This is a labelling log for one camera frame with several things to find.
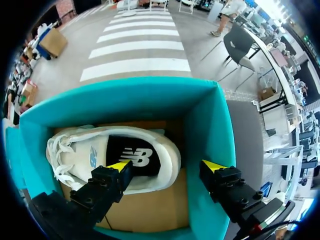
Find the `white stripe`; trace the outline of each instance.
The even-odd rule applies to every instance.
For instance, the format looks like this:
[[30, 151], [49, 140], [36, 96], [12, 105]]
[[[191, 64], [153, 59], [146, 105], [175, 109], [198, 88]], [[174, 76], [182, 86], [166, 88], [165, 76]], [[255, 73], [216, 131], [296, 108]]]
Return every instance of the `white stripe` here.
[[[135, 12], [165, 12], [165, 11], [168, 11], [168, 9], [166, 9], [164, 11], [163, 8], [152, 8], [152, 11], [150, 11], [150, 9], [132, 9], [133, 11]], [[123, 10], [123, 11], [119, 11], [118, 14], [123, 14], [125, 13], [127, 10]]]
[[74, 17], [73, 19], [71, 19], [71, 20], [66, 24], [66, 27], [69, 26], [69, 25], [71, 25], [71, 24], [73, 24], [77, 17], [78, 17], [78, 16], [76, 16], [76, 17]]
[[183, 51], [184, 46], [179, 41], [131, 41], [94, 49], [91, 51], [89, 59], [119, 52], [146, 49], [170, 49]]
[[75, 21], [74, 21], [74, 22], [75, 22], [75, 23], [78, 22], [82, 17], [83, 17], [83, 14], [78, 15], [78, 16], [75, 18]]
[[114, 61], [83, 70], [80, 82], [113, 74], [140, 71], [182, 71], [190, 72], [187, 59], [178, 58], [140, 58]]
[[167, 26], [167, 27], [175, 27], [175, 23], [173, 21], [135, 21], [135, 22], [127, 22], [118, 25], [108, 26], [104, 29], [104, 32], [122, 29], [122, 28], [130, 28], [137, 26]]
[[85, 17], [88, 15], [89, 12], [90, 12], [90, 10], [82, 13], [82, 14], [80, 15], [80, 17], [76, 20], [76, 22], [78, 22], [80, 19], [85, 18]]
[[98, 12], [101, 8], [103, 8], [105, 5], [102, 5], [100, 7], [98, 7], [95, 11], [93, 11], [92, 13], [90, 13], [90, 15], [95, 14], [96, 12]]
[[106, 10], [108, 7], [110, 7], [110, 6], [113, 6], [113, 5], [115, 5], [115, 4], [107, 4], [104, 8], [102, 8], [100, 11], [102, 12], [102, 11], [104, 11], [104, 10]]
[[96, 9], [97, 8], [95, 7], [93, 9], [89, 10], [88, 13], [83, 18], [85, 18], [86, 16], [90, 15], [91, 13], [93, 13]]
[[90, 13], [92, 13], [95, 10], [95, 8], [88, 10], [85, 14], [83, 14], [82, 19], [84, 19], [86, 16], [88, 16]]
[[119, 39], [132, 36], [144, 36], [144, 35], [166, 35], [166, 36], [179, 36], [177, 30], [166, 30], [166, 29], [140, 29], [140, 30], [129, 30], [120, 31], [115, 33], [110, 33], [99, 37], [96, 43], [101, 43], [104, 41]]
[[[136, 15], [170, 15], [168, 11], [138, 11]], [[121, 18], [122, 14], [115, 15], [114, 18]]]
[[121, 23], [126, 21], [132, 21], [132, 20], [143, 20], [143, 19], [161, 19], [161, 20], [172, 20], [171, 16], [157, 16], [157, 15], [151, 15], [151, 16], [128, 16], [120, 19], [115, 19], [110, 22], [110, 24], [115, 23]]

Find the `chair leg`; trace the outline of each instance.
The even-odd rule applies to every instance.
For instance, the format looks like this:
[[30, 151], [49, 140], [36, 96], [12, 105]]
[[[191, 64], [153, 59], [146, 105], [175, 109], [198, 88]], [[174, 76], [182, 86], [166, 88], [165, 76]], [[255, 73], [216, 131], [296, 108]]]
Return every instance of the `chair leg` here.
[[226, 77], [228, 77], [230, 74], [232, 74], [235, 70], [237, 70], [238, 69], [238, 67], [236, 67], [235, 69], [233, 69], [231, 72], [229, 72], [227, 75], [225, 75], [223, 78], [221, 78], [219, 81], [218, 81], [218, 83], [220, 82], [220, 81], [222, 81], [223, 79], [225, 79]]
[[228, 61], [230, 58], [231, 58], [231, 56], [228, 56], [228, 57], [224, 60], [224, 62]]
[[217, 45], [215, 45], [201, 60], [200, 62], [205, 59], [220, 43], [222, 43], [222, 41], [220, 41]]
[[235, 89], [235, 91], [237, 91], [237, 89], [238, 89], [242, 84], [244, 84], [249, 78], [251, 78], [254, 73], [255, 73], [255, 71], [253, 71], [250, 76], [248, 76], [239, 86], [237, 86], [236, 89]]
[[232, 59], [230, 59], [230, 60], [226, 63], [225, 66], [227, 66], [229, 63], [231, 63], [231, 61], [232, 61]]

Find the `cardboard box on floor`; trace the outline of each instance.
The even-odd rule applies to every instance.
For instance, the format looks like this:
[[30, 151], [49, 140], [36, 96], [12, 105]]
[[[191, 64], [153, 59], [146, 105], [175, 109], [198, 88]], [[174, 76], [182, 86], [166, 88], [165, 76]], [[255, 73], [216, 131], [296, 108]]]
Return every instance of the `cardboard box on floor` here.
[[[183, 122], [134, 121], [98, 126], [132, 126], [143, 129], [165, 129], [169, 138], [184, 151]], [[55, 129], [58, 133], [63, 128]], [[119, 231], [152, 233], [174, 230], [189, 226], [186, 169], [182, 168], [171, 187], [160, 191], [124, 195], [119, 203], [114, 203], [97, 226]], [[70, 188], [60, 184], [66, 199], [70, 200]]]
[[52, 28], [39, 43], [53, 57], [59, 57], [67, 45], [67, 39], [59, 30]]
[[25, 96], [26, 99], [21, 106], [31, 108], [35, 104], [37, 92], [38, 88], [35, 85], [26, 82], [21, 92], [21, 94]]
[[272, 87], [267, 87], [258, 91], [258, 97], [260, 101], [263, 101], [275, 95], [276, 94], [275, 92], [276, 91]]

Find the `new balance logo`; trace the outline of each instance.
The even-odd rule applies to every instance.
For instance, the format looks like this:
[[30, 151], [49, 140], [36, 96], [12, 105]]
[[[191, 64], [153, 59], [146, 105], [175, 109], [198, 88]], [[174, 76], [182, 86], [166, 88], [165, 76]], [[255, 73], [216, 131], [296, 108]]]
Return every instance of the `new balance logo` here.
[[90, 148], [90, 166], [93, 168], [97, 167], [97, 150], [91, 146]]
[[149, 157], [152, 155], [153, 151], [148, 148], [137, 148], [135, 151], [131, 147], [126, 147], [121, 155], [121, 158], [119, 161], [124, 160], [132, 160], [133, 166], [135, 167], [145, 167], [149, 164], [150, 159]]

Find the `teal box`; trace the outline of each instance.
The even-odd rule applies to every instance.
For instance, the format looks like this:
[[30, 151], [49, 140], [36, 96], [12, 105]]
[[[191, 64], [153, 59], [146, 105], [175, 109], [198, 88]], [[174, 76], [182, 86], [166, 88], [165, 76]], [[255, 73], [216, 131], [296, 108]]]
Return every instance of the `teal box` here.
[[214, 81], [186, 77], [136, 77], [85, 85], [45, 100], [21, 115], [19, 148], [24, 181], [33, 198], [62, 194], [46, 159], [54, 128], [183, 118], [189, 228], [155, 233], [96, 230], [120, 239], [223, 240], [229, 218], [199, 178], [202, 159], [235, 166], [231, 119]]

